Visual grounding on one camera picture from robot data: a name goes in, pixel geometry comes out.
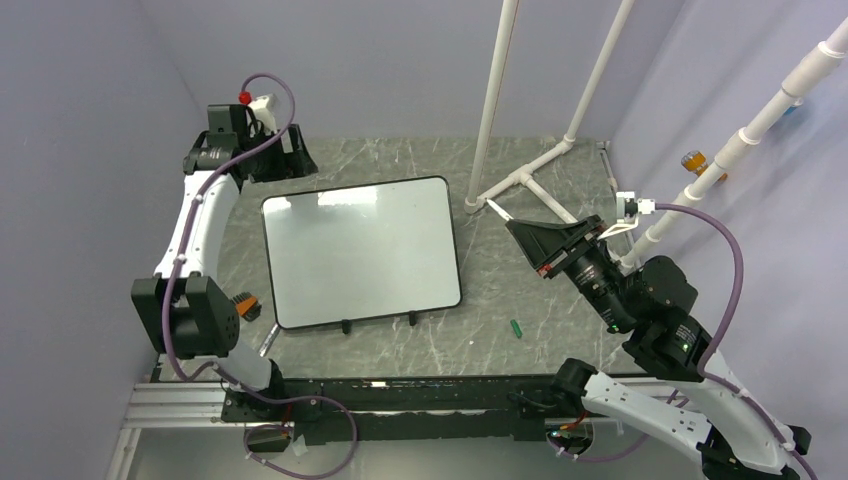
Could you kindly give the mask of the white whiteboard black frame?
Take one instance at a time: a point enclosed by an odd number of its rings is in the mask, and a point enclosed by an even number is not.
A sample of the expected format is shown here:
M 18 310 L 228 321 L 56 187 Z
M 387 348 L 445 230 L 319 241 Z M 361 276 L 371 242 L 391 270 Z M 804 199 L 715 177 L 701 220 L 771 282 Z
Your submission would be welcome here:
M 265 198 L 277 325 L 301 330 L 454 308 L 463 299 L 439 175 Z

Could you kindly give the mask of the green marker cap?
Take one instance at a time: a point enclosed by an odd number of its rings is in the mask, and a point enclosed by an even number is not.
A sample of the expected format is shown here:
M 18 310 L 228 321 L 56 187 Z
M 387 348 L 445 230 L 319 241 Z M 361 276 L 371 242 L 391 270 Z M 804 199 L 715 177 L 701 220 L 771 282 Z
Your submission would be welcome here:
M 522 332 L 522 330 L 521 330 L 521 327 L 520 327 L 519 323 L 518 323 L 515 319 L 512 319 L 512 320 L 510 321 L 510 326 L 511 326 L 511 329 L 512 329 L 512 331 L 513 331 L 514 335 L 515 335 L 517 338 L 522 338 L 522 337 L 523 337 L 523 332 Z

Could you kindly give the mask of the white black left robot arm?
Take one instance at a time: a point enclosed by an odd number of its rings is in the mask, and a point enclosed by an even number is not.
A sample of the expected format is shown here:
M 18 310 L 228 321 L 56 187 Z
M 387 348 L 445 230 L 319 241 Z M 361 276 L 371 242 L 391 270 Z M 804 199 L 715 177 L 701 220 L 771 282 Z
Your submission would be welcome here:
M 269 95 L 207 109 L 208 127 L 183 160 L 184 192 L 175 230 L 162 260 L 137 279 L 131 300 L 154 349 L 175 374 L 190 382 L 213 370 L 248 394 L 248 407 L 264 420 L 279 417 L 287 392 L 277 364 L 240 337 L 234 300 L 217 283 L 228 218 L 247 182 L 302 178 L 318 168 L 293 121 L 278 126 Z M 181 366 L 201 360 L 197 373 Z

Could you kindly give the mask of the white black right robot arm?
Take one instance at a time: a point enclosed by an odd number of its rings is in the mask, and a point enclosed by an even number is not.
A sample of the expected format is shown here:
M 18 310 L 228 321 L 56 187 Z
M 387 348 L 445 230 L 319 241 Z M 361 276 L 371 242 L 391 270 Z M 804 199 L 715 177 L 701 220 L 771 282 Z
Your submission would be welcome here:
M 624 351 L 690 403 L 681 408 L 633 390 L 569 358 L 546 391 L 513 400 L 549 415 L 618 420 L 695 462 L 709 479 L 795 479 L 809 432 L 769 415 L 733 375 L 709 332 L 691 315 L 697 292 L 666 256 L 620 271 L 590 216 L 570 224 L 510 219 L 507 230 L 536 273 L 566 276 Z

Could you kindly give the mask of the white marker pen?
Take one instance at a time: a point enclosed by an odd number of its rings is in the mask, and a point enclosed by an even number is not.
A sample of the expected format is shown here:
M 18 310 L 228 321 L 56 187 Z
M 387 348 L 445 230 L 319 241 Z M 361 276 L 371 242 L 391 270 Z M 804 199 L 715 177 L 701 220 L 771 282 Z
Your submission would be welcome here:
M 487 199 L 486 203 L 504 222 L 513 220 L 513 217 L 492 199 Z

